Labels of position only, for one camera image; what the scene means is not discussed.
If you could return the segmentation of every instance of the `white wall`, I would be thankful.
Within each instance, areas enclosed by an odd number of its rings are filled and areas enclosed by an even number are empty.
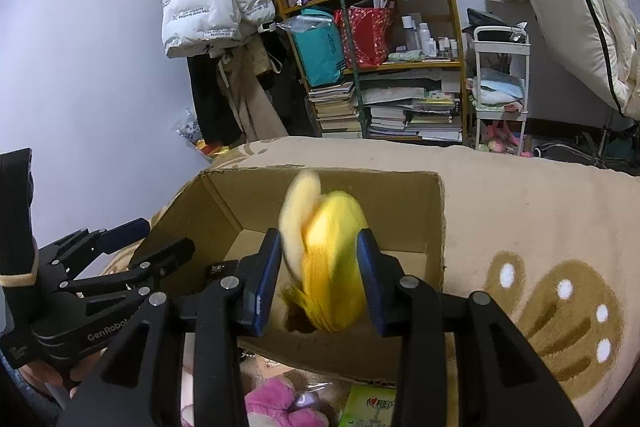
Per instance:
[[[0,152],[33,149],[40,245],[150,217],[208,165],[161,22],[161,0],[0,0]]]
[[[531,42],[529,116],[600,127],[607,105],[552,56],[529,2],[456,0],[463,27],[468,7],[492,12],[511,24],[527,22]]]

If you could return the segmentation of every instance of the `human hand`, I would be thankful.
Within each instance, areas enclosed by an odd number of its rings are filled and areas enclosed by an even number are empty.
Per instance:
[[[71,370],[71,379],[76,382],[82,381],[100,359],[101,354],[102,352],[99,351],[82,359],[78,365]],[[19,370],[24,380],[41,393],[50,394],[46,384],[55,386],[62,386],[63,384],[62,375],[42,360],[34,360],[33,362],[23,365]],[[74,387],[70,391],[69,396],[71,398],[73,398],[76,393],[76,389],[77,387]]]

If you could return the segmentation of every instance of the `paw print pattern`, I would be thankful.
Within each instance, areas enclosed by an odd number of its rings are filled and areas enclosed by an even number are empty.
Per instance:
[[[524,283],[522,258],[496,254],[485,290],[513,320]],[[514,322],[571,399],[596,386],[620,349],[618,299],[596,270],[581,261],[565,261],[548,272]]]

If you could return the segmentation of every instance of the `pink bag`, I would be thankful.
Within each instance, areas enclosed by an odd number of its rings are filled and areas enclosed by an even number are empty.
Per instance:
[[[342,11],[334,13],[335,25],[340,30],[344,60],[351,68],[351,53],[342,23]],[[394,12],[389,8],[349,8],[349,22],[356,48],[356,61],[361,68],[375,68],[389,56],[386,34],[391,28]]]

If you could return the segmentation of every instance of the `white dot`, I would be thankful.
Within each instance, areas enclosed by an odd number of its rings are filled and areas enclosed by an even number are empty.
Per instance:
[[[516,278],[516,269],[513,264],[506,263],[500,268],[500,285],[503,288],[511,288],[514,279]]]
[[[611,354],[611,342],[609,339],[602,339],[598,343],[598,348],[596,349],[596,357],[598,362],[603,363],[609,358]]]
[[[561,298],[563,301],[566,301],[569,297],[571,297],[571,294],[574,292],[574,285],[571,284],[571,281],[569,279],[562,279],[559,283],[558,283],[558,297]]]
[[[600,323],[606,322],[609,317],[609,309],[606,305],[601,304],[596,309],[596,320]]]

